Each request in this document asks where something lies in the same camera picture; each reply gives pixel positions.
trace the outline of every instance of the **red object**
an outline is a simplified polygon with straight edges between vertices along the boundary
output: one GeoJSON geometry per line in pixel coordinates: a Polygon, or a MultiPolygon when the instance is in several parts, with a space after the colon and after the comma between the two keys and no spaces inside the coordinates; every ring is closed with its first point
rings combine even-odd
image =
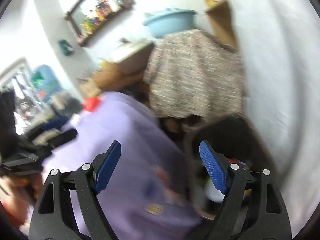
{"type": "Polygon", "coordinates": [[[44,90],[40,90],[40,91],[38,92],[38,96],[39,96],[40,98],[44,98],[44,90]]]}
{"type": "Polygon", "coordinates": [[[95,108],[100,103],[101,99],[99,97],[88,97],[84,99],[82,104],[83,109],[89,112],[93,112],[95,108]]]}

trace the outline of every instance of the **green object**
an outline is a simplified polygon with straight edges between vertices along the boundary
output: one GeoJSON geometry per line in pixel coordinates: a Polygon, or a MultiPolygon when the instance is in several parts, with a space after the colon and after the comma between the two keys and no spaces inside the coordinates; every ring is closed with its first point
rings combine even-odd
{"type": "Polygon", "coordinates": [[[59,41],[59,46],[62,50],[62,53],[66,56],[70,56],[75,52],[74,48],[70,45],[70,43],[67,40],[59,41]]]}
{"type": "Polygon", "coordinates": [[[43,81],[44,81],[44,78],[40,72],[36,72],[31,78],[31,82],[36,89],[38,89],[39,86],[41,86],[43,81]]]}

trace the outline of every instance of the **white wall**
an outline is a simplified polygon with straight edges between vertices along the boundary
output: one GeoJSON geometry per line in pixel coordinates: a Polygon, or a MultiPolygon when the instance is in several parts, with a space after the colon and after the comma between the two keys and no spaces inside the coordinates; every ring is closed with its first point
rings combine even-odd
{"type": "Polygon", "coordinates": [[[50,66],[61,86],[73,96],[81,98],[50,46],[33,0],[23,0],[20,15],[22,21],[21,46],[23,56],[27,59],[30,68],[34,69],[39,65],[50,66]]]}
{"type": "MultiPolygon", "coordinates": [[[[66,12],[76,3],[77,0],[59,0],[62,9],[66,12]]],[[[135,0],[134,10],[124,12],[105,26],[91,40],[87,49],[92,58],[108,59],[110,52],[119,45],[121,37],[129,40],[141,37],[153,39],[148,28],[142,25],[143,13],[155,10],[162,10],[167,7],[193,9],[199,12],[196,16],[196,23],[200,29],[213,33],[210,24],[204,15],[206,9],[204,0],[135,0]]]]}
{"type": "Polygon", "coordinates": [[[0,73],[23,56],[20,7],[23,0],[12,0],[0,19],[0,73]]]}
{"type": "Polygon", "coordinates": [[[64,11],[59,0],[33,0],[33,2],[55,57],[68,75],[70,82],[79,90],[78,78],[83,78],[87,72],[92,73],[97,65],[93,63],[87,51],[78,45],[76,35],[64,19],[64,11]],[[62,39],[67,40],[75,50],[69,57],[62,53],[58,44],[62,39]]]}

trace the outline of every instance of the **mirror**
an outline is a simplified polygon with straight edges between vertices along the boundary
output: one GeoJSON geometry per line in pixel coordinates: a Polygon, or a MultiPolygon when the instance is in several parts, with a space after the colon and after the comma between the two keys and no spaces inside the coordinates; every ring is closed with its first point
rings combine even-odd
{"type": "Polygon", "coordinates": [[[132,5],[133,0],[79,0],[67,12],[66,20],[79,36],[79,44],[85,46],[103,25],[132,5]]]}

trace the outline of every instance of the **white cloth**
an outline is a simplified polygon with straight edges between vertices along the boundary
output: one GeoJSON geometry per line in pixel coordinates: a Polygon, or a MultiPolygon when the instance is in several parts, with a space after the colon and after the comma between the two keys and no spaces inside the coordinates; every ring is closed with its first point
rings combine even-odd
{"type": "Polygon", "coordinates": [[[229,0],[246,114],[282,178],[292,236],[320,201],[320,20],[309,0],[229,0]]]}

